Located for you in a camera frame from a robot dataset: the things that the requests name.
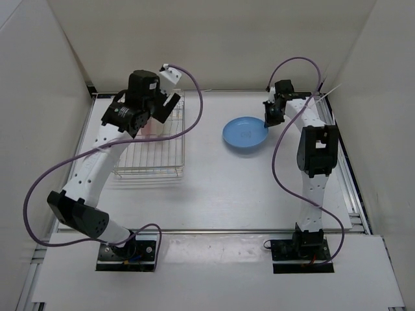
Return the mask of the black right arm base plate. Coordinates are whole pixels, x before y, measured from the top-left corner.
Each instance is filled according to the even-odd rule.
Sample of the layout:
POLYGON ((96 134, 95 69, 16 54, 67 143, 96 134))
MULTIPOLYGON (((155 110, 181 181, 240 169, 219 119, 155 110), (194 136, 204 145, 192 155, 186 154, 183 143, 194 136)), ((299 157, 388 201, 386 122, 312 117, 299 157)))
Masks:
POLYGON ((265 240, 263 247, 271 251, 273 274, 334 273, 327 239, 317 250, 297 251, 292 239, 265 240))

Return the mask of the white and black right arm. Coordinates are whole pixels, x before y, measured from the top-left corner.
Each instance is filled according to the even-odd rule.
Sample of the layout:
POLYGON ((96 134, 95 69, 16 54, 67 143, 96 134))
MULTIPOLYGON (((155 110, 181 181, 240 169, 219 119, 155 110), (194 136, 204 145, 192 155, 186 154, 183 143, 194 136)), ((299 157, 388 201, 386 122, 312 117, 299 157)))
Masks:
POLYGON ((302 207, 291 251, 295 257, 306 259, 323 245, 320 206, 326 183, 337 165, 339 130, 308 107, 313 96, 310 92, 296 92, 290 80, 280 80, 267 91, 264 127, 277 126, 288 117, 300 132, 296 162, 302 174, 302 207))

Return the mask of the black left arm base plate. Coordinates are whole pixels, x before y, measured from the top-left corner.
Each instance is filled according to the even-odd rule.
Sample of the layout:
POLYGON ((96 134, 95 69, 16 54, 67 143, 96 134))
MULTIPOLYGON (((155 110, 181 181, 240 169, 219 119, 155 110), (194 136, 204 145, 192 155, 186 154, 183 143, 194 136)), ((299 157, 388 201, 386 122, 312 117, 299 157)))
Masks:
POLYGON ((100 245, 95 265, 96 271, 153 272, 155 270, 158 237, 137 235, 122 248, 100 245))

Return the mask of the blue plastic plate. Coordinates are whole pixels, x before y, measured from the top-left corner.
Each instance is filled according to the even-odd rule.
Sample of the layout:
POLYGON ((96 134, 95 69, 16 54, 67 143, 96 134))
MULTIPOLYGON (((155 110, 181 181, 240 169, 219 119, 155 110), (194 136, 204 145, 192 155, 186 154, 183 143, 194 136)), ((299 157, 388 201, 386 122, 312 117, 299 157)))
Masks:
POLYGON ((222 129, 222 140, 232 150, 240 153, 260 149, 268 137, 269 130, 257 117, 237 117, 222 129))

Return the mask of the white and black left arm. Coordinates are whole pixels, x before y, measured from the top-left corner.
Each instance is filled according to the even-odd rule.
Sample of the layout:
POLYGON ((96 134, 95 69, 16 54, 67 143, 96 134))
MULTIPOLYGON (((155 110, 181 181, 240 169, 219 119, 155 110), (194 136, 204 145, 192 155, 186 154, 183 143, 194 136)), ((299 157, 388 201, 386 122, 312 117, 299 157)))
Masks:
POLYGON ((121 259, 136 252, 132 232, 98 209, 104 185, 124 150, 151 117, 165 122, 180 96, 173 90, 181 73, 164 66, 158 73, 135 70, 128 87, 114 96, 101 119, 94 142, 97 151, 86 156, 76 174, 60 192, 52 191, 47 203, 64 225, 93 239, 106 242, 121 259))

